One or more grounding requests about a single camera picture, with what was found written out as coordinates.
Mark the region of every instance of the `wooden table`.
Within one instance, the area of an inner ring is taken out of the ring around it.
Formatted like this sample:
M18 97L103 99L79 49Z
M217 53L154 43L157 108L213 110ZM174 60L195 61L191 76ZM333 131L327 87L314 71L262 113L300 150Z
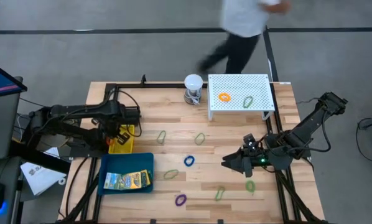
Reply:
M86 103L102 102L106 84L91 83ZM283 129L292 129L300 121L292 87L289 83L274 83L274 89ZM154 191L151 194L104 196L99 223L149 223L151 218L158 223L216 223L218 219L224 219L225 223L282 222L274 174L256 167L250 178L256 183L252 195L245 190L247 179L243 174L221 166L222 157L237 151L244 135L253 133L259 139L267 134L260 113L216 114L213 121L208 122L206 90L203 90L202 103L195 106L184 102L183 88L122 90L133 96L141 107L143 135L136 138L134 152L154 153ZM134 105L121 93L119 100L126 106ZM273 130L276 130L274 123L272 118ZM94 125L90 119L84 119L81 126L92 128ZM167 132L164 146L156 142L162 130ZM201 146L194 143L198 133L205 134ZM184 158L188 155L195 157L191 167L184 165ZM69 183L81 161L75 159L72 162L60 208L62 213ZM70 211L85 192L90 161L85 162L75 179L69 199ZM178 169L179 175L164 180L164 173L171 169ZM311 166L294 161L292 172L301 199L317 217L324 218ZM224 186L226 191L222 200L216 202L218 186ZM87 219L92 218L95 193L90 200ZM179 194L186 194L187 202L176 207L174 201ZM286 196L290 218L293 218L291 201L287 193Z

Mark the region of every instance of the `white shirt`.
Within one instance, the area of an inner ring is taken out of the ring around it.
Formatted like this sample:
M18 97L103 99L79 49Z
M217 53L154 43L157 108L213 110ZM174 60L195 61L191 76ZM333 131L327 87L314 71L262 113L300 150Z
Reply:
M223 0L221 26L224 30L241 36L261 34L269 13L259 4L279 4L281 0Z

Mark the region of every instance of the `black pants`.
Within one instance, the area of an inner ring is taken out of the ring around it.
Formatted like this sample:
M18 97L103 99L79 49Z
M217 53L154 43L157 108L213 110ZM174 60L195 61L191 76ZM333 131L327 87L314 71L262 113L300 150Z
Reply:
M206 71L225 57L228 57L225 73L240 74L253 54L258 40L259 35L253 37L239 37L234 34L229 34L228 38L219 45L211 55L202 61L200 69Z

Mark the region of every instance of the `blue light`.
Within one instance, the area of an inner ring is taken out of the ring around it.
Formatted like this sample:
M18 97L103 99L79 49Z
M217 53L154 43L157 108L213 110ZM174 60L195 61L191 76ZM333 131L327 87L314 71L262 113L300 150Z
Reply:
M4 215L6 213L6 202L2 204L2 207L0 208L0 216Z

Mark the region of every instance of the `white paper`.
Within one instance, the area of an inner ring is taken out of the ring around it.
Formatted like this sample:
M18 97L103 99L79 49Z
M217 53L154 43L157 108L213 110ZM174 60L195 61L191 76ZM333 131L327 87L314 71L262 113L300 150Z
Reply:
M55 155L55 157L58 157L59 155L56 147L52 147L46 152L46 154L50 156ZM34 195L41 194L61 178L66 176L66 174L61 172L46 169L30 162L24 163L20 168L22 169L24 177L26 177Z

